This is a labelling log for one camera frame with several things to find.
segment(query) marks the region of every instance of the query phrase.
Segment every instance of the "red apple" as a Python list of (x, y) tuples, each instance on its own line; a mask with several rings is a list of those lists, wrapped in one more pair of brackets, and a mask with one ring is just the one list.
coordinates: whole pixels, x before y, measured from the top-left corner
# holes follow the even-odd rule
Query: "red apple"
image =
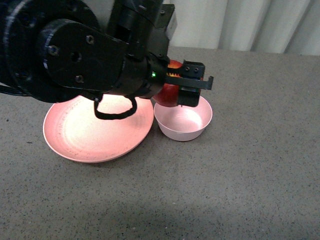
[[(172, 69), (178, 69), (183, 64), (181, 62), (178, 62), (176, 60), (170, 60), (170, 64), (168, 65), (169, 68)], [(178, 95), (179, 95), (179, 86), (178, 85), (172, 85), (165, 83), (162, 90), (157, 94), (153, 96), (154, 101), (164, 107), (172, 108), (177, 106), (178, 102)]]

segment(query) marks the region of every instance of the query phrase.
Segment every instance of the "gray countertop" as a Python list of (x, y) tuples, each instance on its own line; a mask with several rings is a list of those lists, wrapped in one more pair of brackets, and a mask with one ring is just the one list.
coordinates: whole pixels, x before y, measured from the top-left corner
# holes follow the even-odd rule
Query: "gray countertop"
[(76, 163), (46, 144), (51, 104), (0, 95), (1, 239), (320, 239), (320, 57), (172, 47), (203, 62), (214, 115), (177, 142)]

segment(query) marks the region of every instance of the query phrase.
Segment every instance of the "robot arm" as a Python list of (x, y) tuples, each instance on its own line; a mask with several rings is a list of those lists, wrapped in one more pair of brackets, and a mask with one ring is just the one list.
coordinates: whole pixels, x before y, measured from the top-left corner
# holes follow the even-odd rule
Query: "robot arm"
[[(173, 4), (85, 2), (0, 1), (0, 93), (48, 103), (82, 95), (94, 101), (98, 118), (121, 119), (135, 113), (135, 97), (150, 99), (165, 84), (179, 86), (177, 105), (192, 107), (201, 89), (212, 88), (213, 77), (203, 81), (202, 63), (168, 67), (177, 23)], [(117, 116), (98, 112), (103, 94), (125, 96), (132, 109)]]

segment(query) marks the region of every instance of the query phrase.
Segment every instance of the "plate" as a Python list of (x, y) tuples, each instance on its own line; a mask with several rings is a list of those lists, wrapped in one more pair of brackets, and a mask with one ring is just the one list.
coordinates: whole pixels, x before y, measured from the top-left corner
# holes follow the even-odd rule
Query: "plate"
[[(137, 111), (122, 120), (100, 120), (94, 102), (82, 96), (55, 103), (43, 123), (49, 147), (60, 156), (81, 163), (101, 163), (121, 157), (147, 136), (154, 121), (154, 108), (147, 99), (136, 98)], [(98, 110), (119, 114), (132, 107), (123, 96), (104, 95)]]

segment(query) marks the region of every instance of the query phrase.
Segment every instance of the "bowl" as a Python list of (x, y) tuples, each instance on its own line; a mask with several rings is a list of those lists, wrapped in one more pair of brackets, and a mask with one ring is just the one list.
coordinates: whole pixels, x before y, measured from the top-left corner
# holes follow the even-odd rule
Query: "bowl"
[(201, 96), (196, 107), (165, 107), (156, 103), (154, 116), (164, 135), (186, 142), (200, 136), (211, 122), (213, 111), (208, 101)]

